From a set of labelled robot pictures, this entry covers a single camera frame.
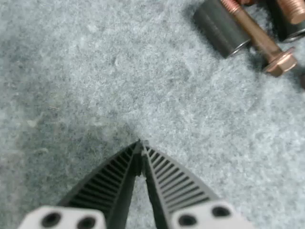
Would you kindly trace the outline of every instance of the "gray carpet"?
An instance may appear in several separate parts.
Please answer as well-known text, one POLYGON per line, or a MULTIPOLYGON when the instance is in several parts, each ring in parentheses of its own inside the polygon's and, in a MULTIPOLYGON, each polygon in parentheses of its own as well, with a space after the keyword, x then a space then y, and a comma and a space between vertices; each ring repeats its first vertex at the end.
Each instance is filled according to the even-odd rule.
MULTIPOLYGON (((301 70, 263 74, 253 48, 222 59, 190 21, 198 2, 0 0, 1 229, 138 138, 257 228, 305 227, 301 70)), ((264 7, 247 10, 271 31, 264 7)), ((155 228, 144 184, 128 229, 155 228)))

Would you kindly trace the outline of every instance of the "black metal sleeve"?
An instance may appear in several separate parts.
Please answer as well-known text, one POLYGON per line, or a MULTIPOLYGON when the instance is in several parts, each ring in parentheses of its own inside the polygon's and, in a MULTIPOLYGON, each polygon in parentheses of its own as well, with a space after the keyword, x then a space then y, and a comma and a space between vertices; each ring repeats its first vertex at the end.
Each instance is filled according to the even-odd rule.
POLYGON ((250 36, 219 0, 206 0, 197 9, 193 19, 224 58, 238 52, 250 41, 250 36))
POLYGON ((293 42, 305 36, 305 21, 291 24, 283 14, 276 0, 265 1, 273 18, 274 31, 281 42, 293 42))

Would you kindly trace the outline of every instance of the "screw hole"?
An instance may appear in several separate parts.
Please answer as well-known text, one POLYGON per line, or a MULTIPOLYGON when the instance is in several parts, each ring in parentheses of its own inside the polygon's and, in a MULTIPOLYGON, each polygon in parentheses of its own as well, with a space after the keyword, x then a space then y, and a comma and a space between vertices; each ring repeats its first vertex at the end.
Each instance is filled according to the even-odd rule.
POLYGON ((214 207, 212 213, 215 217, 226 217, 231 214, 230 211, 224 207, 214 207))
POLYGON ((180 226, 193 226, 197 223, 197 220, 194 216, 191 215, 182 215, 178 220, 180 226))
POLYGON ((61 215, 58 212, 52 212, 43 218, 41 224, 44 228, 50 228, 57 225, 60 220, 61 215))
POLYGON ((95 218, 93 217, 85 217, 78 224, 78 229, 91 229, 95 225, 95 218))

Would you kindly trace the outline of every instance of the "bolt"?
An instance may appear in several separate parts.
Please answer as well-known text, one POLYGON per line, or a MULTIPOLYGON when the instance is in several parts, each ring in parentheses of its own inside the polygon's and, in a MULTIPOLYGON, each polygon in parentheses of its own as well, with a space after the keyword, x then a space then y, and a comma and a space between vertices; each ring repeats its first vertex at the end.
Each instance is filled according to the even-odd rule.
POLYGON ((251 6, 256 3, 256 0, 237 0, 242 5, 251 6))
POLYGON ((297 60, 292 55, 294 47, 283 52, 235 0, 221 0, 221 2, 251 36, 254 45, 267 59, 269 64, 264 68, 265 72, 278 77, 296 66, 297 60))
POLYGON ((305 21, 304 0, 276 0, 276 1, 291 24, 299 24, 305 21))

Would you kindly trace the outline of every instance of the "gripper jaw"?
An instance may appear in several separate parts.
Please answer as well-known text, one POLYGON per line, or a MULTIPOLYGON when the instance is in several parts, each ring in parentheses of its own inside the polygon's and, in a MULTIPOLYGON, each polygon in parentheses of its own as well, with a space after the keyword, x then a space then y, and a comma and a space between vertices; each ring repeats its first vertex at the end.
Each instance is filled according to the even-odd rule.
POLYGON ((141 141, 95 168, 57 206, 27 214, 19 229, 124 229, 141 175, 157 229, 254 229, 189 170, 141 141))
POLYGON ((168 224, 174 212, 218 199, 200 179, 166 154, 144 146, 142 159, 158 229, 170 228, 168 224))
POLYGON ((135 142, 95 168, 59 203, 101 211, 107 228, 125 228, 135 177, 141 171, 141 142, 135 142))

